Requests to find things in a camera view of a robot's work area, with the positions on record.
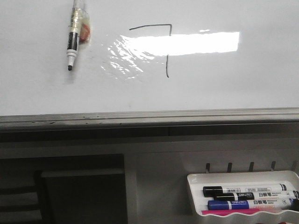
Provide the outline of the black whiteboard marker with tape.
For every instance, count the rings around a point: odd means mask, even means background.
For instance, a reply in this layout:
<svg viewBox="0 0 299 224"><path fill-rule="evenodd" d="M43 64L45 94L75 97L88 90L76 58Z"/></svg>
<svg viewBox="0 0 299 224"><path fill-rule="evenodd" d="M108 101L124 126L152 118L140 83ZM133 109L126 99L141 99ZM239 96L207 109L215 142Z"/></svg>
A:
<svg viewBox="0 0 299 224"><path fill-rule="evenodd" d="M89 41L91 34L90 16L85 10L84 0L74 0L70 19L67 44L67 67L72 71L78 56L79 45Z"/></svg>

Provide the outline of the white whiteboard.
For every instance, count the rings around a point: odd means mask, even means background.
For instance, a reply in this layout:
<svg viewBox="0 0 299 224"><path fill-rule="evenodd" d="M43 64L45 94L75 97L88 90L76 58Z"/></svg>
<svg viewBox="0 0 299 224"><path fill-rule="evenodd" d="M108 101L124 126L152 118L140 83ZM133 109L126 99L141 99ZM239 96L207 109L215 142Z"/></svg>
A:
<svg viewBox="0 0 299 224"><path fill-rule="evenodd" d="M0 3L1 115L299 105L296 0L87 0L67 69L70 0Z"/></svg>

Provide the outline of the white plastic marker tray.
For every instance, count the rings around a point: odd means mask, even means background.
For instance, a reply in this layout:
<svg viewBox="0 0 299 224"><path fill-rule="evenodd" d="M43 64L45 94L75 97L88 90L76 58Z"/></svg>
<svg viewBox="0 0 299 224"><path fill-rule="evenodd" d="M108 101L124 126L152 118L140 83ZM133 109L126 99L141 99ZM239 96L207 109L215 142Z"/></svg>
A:
<svg viewBox="0 0 299 224"><path fill-rule="evenodd" d="M205 224L255 224L255 223L298 223L298 206L281 209L279 213L260 211L252 215L233 213L226 216L202 215L202 210L209 210L207 202L214 200L214 196L205 197L204 186L234 186L283 183L291 189L299 191L299 176L293 171L267 171L219 174L189 174L187 177L189 198L193 213Z"/></svg>

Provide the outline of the black capped marker top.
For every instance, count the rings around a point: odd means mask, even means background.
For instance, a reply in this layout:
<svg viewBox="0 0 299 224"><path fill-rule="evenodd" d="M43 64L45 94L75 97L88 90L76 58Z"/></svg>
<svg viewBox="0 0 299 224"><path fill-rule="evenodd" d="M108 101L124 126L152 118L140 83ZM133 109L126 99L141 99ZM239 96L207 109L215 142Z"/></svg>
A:
<svg viewBox="0 0 299 224"><path fill-rule="evenodd" d="M234 186L204 186L203 194L211 197L218 193L246 193L246 192L266 192L266 191L288 191L291 188L283 183L257 184L257 185L234 185Z"/></svg>

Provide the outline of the black capped marker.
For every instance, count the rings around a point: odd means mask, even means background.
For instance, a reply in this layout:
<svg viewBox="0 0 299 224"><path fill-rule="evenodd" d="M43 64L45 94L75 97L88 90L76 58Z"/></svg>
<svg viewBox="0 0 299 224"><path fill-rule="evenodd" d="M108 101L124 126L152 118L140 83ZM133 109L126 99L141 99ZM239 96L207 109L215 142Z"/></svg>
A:
<svg viewBox="0 0 299 224"><path fill-rule="evenodd" d="M291 188L283 183L257 184L257 185L234 185L234 186L204 186L203 194L211 197L218 193L246 193L246 192L266 192L266 191L288 191Z"/></svg>
<svg viewBox="0 0 299 224"><path fill-rule="evenodd" d="M291 198L298 199L299 192L293 191L279 191L279 192L245 192L245 193L223 193L216 194L214 200L216 201L242 201L242 200L268 200L276 198Z"/></svg>

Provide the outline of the dark cabinet panel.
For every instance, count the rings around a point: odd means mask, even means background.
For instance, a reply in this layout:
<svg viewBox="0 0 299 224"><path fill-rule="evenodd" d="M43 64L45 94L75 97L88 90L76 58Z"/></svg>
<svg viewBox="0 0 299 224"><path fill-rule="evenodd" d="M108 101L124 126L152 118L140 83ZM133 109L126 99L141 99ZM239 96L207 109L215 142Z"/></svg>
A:
<svg viewBox="0 0 299 224"><path fill-rule="evenodd" d="M36 171L44 224L126 224L124 170Z"/></svg>

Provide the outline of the pink eraser strip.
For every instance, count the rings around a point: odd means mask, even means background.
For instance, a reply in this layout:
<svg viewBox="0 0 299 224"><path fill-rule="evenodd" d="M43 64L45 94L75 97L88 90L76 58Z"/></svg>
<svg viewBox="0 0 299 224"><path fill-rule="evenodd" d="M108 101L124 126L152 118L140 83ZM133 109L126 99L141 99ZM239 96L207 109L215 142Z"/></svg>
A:
<svg viewBox="0 0 299 224"><path fill-rule="evenodd" d="M281 209L234 209L234 210L202 210L202 215L219 215L219 216L226 216L233 213L241 213L246 215L252 215L260 211L270 212L270 213L279 213Z"/></svg>

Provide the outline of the blue capped marker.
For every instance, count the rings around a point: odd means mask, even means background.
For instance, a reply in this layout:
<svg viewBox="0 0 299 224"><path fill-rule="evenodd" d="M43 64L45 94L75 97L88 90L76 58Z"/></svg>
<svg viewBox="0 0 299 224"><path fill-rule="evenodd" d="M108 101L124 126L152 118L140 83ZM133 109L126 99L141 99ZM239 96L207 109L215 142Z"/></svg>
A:
<svg viewBox="0 0 299 224"><path fill-rule="evenodd" d="M288 209L294 199L271 200L243 200L243 201L216 201L207 202L209 210L236 210L236 209Z"/></svg>

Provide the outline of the black capped marker middle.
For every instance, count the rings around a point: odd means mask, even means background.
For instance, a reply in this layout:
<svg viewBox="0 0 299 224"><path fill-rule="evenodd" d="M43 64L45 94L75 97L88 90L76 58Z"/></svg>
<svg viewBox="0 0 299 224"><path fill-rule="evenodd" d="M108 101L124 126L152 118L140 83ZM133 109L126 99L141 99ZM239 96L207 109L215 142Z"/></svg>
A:
<svg viewBox="0 0 299 224"><path fill-rule="evenodd" d="M245 193L223 193L216 194L214 200L216 201L242 201L242 200L268 200L276 198L291 198L298 199L299 192L293 191L279 191L279 192L245 192Z"/></svg>

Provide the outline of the grey whiteboard frame ledge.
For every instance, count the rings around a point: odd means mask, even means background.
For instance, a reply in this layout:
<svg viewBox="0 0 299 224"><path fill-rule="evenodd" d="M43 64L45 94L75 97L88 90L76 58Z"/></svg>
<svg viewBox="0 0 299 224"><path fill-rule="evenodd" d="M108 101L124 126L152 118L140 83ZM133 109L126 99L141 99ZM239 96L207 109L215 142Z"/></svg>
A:
<svg viewBox="0 0 299 224"><path fill-rule="evenodd" d="M30 132L164 126L298 122L299 109L254 108L154 112L95 112L1 116L0 131Z"/></svg>

